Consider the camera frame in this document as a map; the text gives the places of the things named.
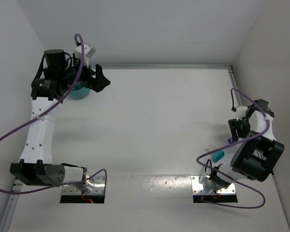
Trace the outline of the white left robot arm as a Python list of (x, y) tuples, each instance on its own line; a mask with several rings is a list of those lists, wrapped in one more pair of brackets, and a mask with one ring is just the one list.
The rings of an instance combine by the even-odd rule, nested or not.
[(80, 59), (64, 50), (51, 49), (43, 54), (37, 74), (31, 83), (31, 119), (33, 123), (19, 158), (12, 163), (10, 172), (28, 186), (60, 187), (64, 184), (83, 184), (86, 168), (52, 163), (52, 140), (56, 117), (63, 100), (78, 71), (78, 84), (101, 92), (110, 85), (103, 75), (102, 66), (95, 69), (81, 66)]

